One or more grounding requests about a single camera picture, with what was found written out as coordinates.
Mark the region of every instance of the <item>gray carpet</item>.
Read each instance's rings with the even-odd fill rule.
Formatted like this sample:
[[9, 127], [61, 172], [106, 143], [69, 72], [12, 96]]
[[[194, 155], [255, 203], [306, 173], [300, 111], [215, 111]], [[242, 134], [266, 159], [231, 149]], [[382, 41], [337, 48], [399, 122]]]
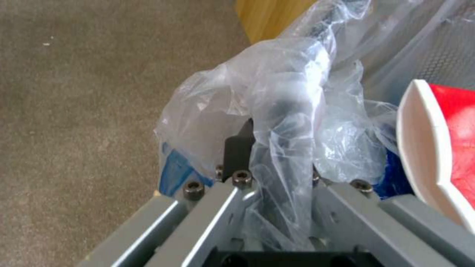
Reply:
[[0, 265], [113, 232], [156, 187], [174, 88], [248, 45], [231, 0], [0, 0]]

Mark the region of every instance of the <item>red object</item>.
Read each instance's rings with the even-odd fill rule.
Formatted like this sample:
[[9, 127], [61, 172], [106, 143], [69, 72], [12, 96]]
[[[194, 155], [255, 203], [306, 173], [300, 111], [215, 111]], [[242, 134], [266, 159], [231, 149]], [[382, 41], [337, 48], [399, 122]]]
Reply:
[[475, 234], [475, 92], [413, 80], [396, 132], [417, 197]]
[[452, 146], [451, 182], [475, 208], [475, 92], [429, 84], [444, 114]]

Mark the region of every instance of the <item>plastic bag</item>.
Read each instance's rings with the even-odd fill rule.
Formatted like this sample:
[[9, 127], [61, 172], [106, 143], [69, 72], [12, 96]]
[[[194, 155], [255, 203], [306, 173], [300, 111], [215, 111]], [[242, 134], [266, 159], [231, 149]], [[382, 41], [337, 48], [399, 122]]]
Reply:
[[[261, 197], [246, 210], [243, 231], [267, 248], [313, 250], [308, 238], [312, 164], [321, 156], [316, 140], [325, 123], [322, 87], [329, 88], [331, 70], [353, 65], [419, 3], [320, 0], [279, 38], [257, 43], [215, 69], [188, 78], [155, 129], [161, 146], [160, 191], [175, 195], [188, 179], [211, 186], [215, 166], [222, 163], [224, 140], [252, 117], [256, 143], [249, 168]], [[332, 69], [332, 63], [338, 65]], [[350, 83], [360, 90], [361, 75], [355, 75]], [[353, 108], [362, 118], [356, 129], [371, 132], [374, 121], [364, 112], [362, 94], [355, 95], [348, 101], [356, 103]], [[390, 140], [384, 128], [382, 134], [373, 132], [365, 140], [367, 152], [380, 151], [381, 144], [371, 147], [377, 139]]]
[[[381, 126], [374, 126], [365, 110], [362, 75], [363, 66], [357, 61], [332, 72], [324, 86], [327, 107], [317, 134], [314, 165], [322, 177], [332, 181], [363, 179], [376, 184], [384, 174], [386, 148], [375, 131]], [[386, 107], [372, 107], [376, 118], [396, 121], [396, 107], [374, 104]]]

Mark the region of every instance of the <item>white plastic edge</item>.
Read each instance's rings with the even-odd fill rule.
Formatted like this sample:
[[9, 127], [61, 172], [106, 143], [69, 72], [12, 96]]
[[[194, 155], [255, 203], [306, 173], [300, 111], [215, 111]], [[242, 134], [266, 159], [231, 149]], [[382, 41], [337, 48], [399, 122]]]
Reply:
[[[440, 108], [429, 84], [425, 80], [413, 80], [407, 91], [405, 92], [401, 105], [406, 102], [407, 96], [409, 95], [410, 90], [417, 90], [420, 97], [423, 99], [423, 106], [429, 118], [429, 123], [431, 125], [432, 134], [435, 141], [435, 150], [436, 150], [436, 160], [437, 160], [437, 177], [436, 182], [437, 186], [441, 189], [442, 193], [448, 198], [452, 207], [455, 209], [456, 213], [459, 215], [464, 226], [475, 233], [475, 210], [472, 208], [468, 200], [463, 196], [463, 194], [452, 184], [452, 146], [450, 141], [450, 133], [448, 130], [447, 123], [445, 121], [444, 114]], [[397, 120], [397, 129], [402, 129], [403, 119], [402, 119], [402, 110], [398, 110], [398, 120]], [[398, 133], [398, 145], [401, 145], [401, 150], [404, 150], [404, 143], [400, 142], [400, 134]], [[404, 160], [401, 158], [403, 167], [405, 171], [408, 171], [408, 177], [412, 177], [410, 168], [405, 164]], [[424, 196], [414, 186], [411, 179], [408, 179], [409, 183], [412, 186], [412, 189], [416, 195], [426, 202]]]

